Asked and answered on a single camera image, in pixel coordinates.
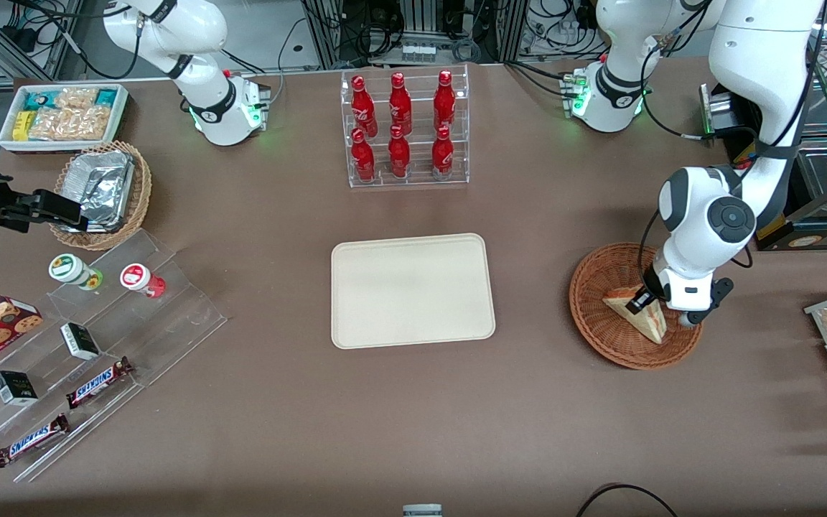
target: brown tabletop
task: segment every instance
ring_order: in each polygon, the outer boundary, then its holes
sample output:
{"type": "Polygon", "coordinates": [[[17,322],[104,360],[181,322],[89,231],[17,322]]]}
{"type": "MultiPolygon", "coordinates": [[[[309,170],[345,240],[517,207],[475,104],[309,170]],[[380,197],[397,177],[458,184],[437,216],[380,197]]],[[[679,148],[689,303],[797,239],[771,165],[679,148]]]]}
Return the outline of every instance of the brown tabletop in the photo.
{"type": "MultiPolygon", "coordinates": [[[[507,68],[469,71],[472,183],[440,191],[349,189],[339,73],[288,76],[269,131],[231,148],[194,130],[171,82],[128,83],[121,136],[154,174],[145,227],[232,319],[36,481],[0,471],[0,515],[562,516],[617,481],[681,515],[827,515],[827,356],[801,310],[827,299],[827,252],[722,268],[736,289],[676,367],[608,363],[565,308],[572,269],[639,240],[663,180],[721,147],[646,115],[598,134],[507,68]],[[463,232],[487,243],[489,340],[331,343],[335,245],[463,232]]],[[[695,131],[705,81],[705,60],[662,62],[654,111],[695,131]]],[[[49,187],[65,161],[3,152],[0,170],[49,187]]],[[[62,251],[48,227],[0,229],[0,294],[55,288],[62,251]]],[[[612,493],[587,515],[658,511],[612,493]]]]}

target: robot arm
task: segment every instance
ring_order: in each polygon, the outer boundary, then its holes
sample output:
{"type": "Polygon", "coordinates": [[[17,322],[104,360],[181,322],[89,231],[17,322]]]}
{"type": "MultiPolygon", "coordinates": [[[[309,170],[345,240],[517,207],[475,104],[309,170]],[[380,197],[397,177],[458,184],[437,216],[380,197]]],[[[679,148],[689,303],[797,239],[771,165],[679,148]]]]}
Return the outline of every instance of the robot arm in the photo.
{"type": "Polygon", "coordinates": [[[728,0],[716,26],[710,70],[761,108],[762,126],[759,157],[742,176],[731,167],[686,167],[660,191],[659,212],[671,235],[644,279],[670,308],[687,312],[691,324],[732,288],[728,279],[714,282],[713,272],[747,245],[756,215],[781,184],[798,126],[790,121],[807,79],[806,43],[822,3],[801,0],[779,9],[774,2],[728,0]]]}

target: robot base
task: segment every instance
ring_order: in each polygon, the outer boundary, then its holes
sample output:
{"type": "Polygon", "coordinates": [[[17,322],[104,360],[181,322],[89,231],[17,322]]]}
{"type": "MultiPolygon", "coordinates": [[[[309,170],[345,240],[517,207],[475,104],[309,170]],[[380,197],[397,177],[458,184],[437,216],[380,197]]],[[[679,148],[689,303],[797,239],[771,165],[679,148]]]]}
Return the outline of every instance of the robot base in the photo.
{"type": "Polygon", "coordinates": [[[633,97],[627,96],[627,107],[615,108],[595,85],[595,75],[601,67],[600,62],[593,62],[561,79],[561,93],[575,96],[564,99],[564,115],[567,118],[578,118],[595,131],[621,131],[643,109],[643,99],[638,99],[635,104],[633,97]]]}
{"type": "Polygon", "coordinates": [[[244,78],[229,78],[235,86],[235,102],[218,122],[201,121],[190,109],[194,124],[206,139],[216,145],[234,145],[255,131],[266,130],[270,111],[270,90],[244,78]]]}

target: red bottle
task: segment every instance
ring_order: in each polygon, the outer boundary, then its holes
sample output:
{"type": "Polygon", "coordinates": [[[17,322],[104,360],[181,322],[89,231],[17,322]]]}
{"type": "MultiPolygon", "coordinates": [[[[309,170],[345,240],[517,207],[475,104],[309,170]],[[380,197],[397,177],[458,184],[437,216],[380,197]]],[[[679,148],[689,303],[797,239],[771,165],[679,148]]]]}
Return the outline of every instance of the red bottle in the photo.
{"type": "Polygon", "coordinates": [[[449,179],[452,174],[452,153],[455,146],[449,140],[449,127],[443,126],[436,131],[433,143],[433,177],[439,181],[449,179]]]}
{"type": "Polygon", "coordinates": [[[361,129],[353,128],[350,136],[353,138],[350,153],[353,154],[353,164],[359,181],[371,183],[375,180],[375,155],[372,154],[372,147],[365,141],[365,134],[361,129]]]}
{"type": "Polygon", "coordinates": [[[388,99],[391,107],[391,123],[401,127],[404,134],[414,130],[414,112],[411,108],[411,94],[404,86],[404,74],[391,73],[391,98],[388,99]]]}
{"type": "Polygon", "coordinates": [[[353,117],[357,121],[357,127],[365,131],[365,136],[374,138],[378,134],[375,103],[365,91],[365,80],[361,75],[354,75],[350,82],[353,85],[353,117]]]}
{"type": "Polygon", "coordinates": [[[400,125],[391,127],[391,141],[388,142],[388,154],[391,155],[391,174],[397,179],[407,177],[411,164],[411,147],[404,138],[404,131],[400,125]]]}
{"type": "Polygon", "coordinates": [[[433,97],[433,126],[436,131],[443,125],[449,128],[455,122],[455,91],[452,89],[452,73],[443,70],[439,72],[439,88],[436,97],[433,97]]]}

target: clear acrylic display shelf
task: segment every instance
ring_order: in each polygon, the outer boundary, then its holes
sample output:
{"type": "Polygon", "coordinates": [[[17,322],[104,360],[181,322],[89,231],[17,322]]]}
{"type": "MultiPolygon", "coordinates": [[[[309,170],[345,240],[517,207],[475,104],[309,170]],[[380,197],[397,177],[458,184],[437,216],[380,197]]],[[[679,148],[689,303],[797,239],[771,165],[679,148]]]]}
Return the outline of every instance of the clear acrylic display shelf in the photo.
{"type": "Polygon", "coordinates": [[[388,141],[391,140],[391,112],[388,98],[391,96],[391,72],[384,69],[350,70],[342,73],[340,88],[340,107],[344,119],[344,145],[347,147],[347,176],[351,187],[378,189],[378,187],[442,187],[462,185],[470,180],[469,160],[469,85],[468,68],[457,66],[424,66],[404,68],[404,83],[411,94],[413,105],[413,131],[407,135],[411,147],[411,169],[404,180],[391,174],[391,160],[388,157],[388,141]],[[450,140],[455,146],[452,155],[452,173],[448,180],[439,181],[433,177],[433,143],[436,141],[436,128],[433,127],[433,97],[439,86],[439,72],[449,70],[452,73],[452,89],[455,90],[455,122],[452,124],[450,140]],[[363,183],[359,180],[353,164],[350,147],[353,141],[350,132],[355,128],[353,118],[353,88],[350,79],[361,75],[365,79],[365,89],[375,102],[375,118],[378,122],[378,134],[368,139],[375,154],[375,180],[363,183]]]}
{"type": "Polygon", "coordinates": [[[3,404],[0,399],[0,448],[42,428],[60,413],[69,419],[72,431],[3,468],[14,482],[36,478],[226,322],[209,297],[171,260],[173,255],[141,229],[91,263],[104,274],[101,287],[86,292],[63,284],[35,302],[43,323],[0,353],[0,370],[26,373],[39,399],[24,408],[3,404]],[[165,280],[164,294],[147,298],[119,284],[121,270],[133,262],[144,264],[165,280]],[[91,332],[101,349],[95,360],[69,354],[60,334],[60,327],[68,321],[91,332]],[[88,403],[69,410],[66,394],[123,356],[134,372],[88,403]]]}

